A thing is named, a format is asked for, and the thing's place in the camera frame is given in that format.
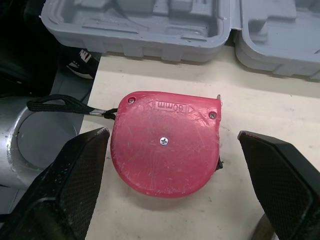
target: scratched plastic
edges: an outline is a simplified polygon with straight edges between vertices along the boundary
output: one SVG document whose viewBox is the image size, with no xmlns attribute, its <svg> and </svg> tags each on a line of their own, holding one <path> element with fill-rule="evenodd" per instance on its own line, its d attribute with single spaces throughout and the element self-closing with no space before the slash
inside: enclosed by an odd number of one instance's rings
<svg viewBox="0 0 320 240">
<path fill-rule="evenodd" d="M 136 191 L 180 198 L 202 188 L 219 160 L 219 99 L 139 91 L 120 103 L 111 157 Z M 160 139 L 167 138 L 167 145 Z"/>
</svg>

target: gray plastic case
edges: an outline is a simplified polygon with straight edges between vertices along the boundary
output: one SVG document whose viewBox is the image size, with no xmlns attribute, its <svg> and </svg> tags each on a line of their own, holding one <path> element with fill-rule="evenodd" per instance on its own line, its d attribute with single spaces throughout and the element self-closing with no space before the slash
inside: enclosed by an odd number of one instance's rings
<svg viewBox="0 0 320 240">
<path fill-rule="evenodd" d="M 205 62 L 231 29 L 246 66 L 320 80 L 320 0 L 47 0 L 41 19 L 66 46 Z"/>
</svg>

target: white table surface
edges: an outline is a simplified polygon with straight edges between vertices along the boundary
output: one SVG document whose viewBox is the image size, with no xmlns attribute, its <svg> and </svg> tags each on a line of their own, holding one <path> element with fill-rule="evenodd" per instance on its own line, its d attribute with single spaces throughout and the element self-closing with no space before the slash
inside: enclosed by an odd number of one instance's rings
<svg viewBox="0 0 320 240">
<path fill-rule="evenodd" d="M 156 198 L 135 192 L 120 179 L 108 147 L 87 240 L 249 240 L 263 210 L 237 140 L 241 130 L 294 144 L 320 170 L 320 83 L 250 70 L 237 61 L 230 46 L 204 64 L 106 55 L 88 104 L 116 108 L 135 91 L 208 98 L 221 94 L 224 166 L 188 197 Z M 81 132 L 99 127 L 112 130 L 113 121 L 85 116 Z"/>
</svg>

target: black lanyard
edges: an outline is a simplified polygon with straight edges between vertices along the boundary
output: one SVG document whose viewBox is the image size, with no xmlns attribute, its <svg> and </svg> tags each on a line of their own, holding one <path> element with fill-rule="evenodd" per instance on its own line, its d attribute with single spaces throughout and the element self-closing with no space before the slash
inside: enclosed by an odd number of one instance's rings
<svg viewBox="0 0 320 240">
<path fill-rule="evenodd" d="M 46 103 L 52 100 L 61 100 L 64 104 Z M 78 99 L 61 94 L 53 94 L 40 98 L 35 98 L 26 103 L 28 109 L 32 112 L 62 112 L 62 113 L 74 113 L 93 115 L 98 117 L 104 117 L 105 119 L 116 119 L 117 108 L 110 110 L 102 110 L 90 107 Z"/>
</svg>

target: sneaker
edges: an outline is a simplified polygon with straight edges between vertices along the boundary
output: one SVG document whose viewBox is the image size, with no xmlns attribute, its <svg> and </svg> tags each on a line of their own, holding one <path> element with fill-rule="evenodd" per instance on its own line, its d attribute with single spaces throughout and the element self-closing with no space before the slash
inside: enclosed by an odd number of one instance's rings
<svg viewBox="0 0 320 240">
<path fill-rule="evenodd" d="M 84 79 L 94 79 L 98 70 L 99 61 L 89 52 L 81 49 L 78 59 L 73 60 L 66 67 L 77 76 Z"/>
</svg>

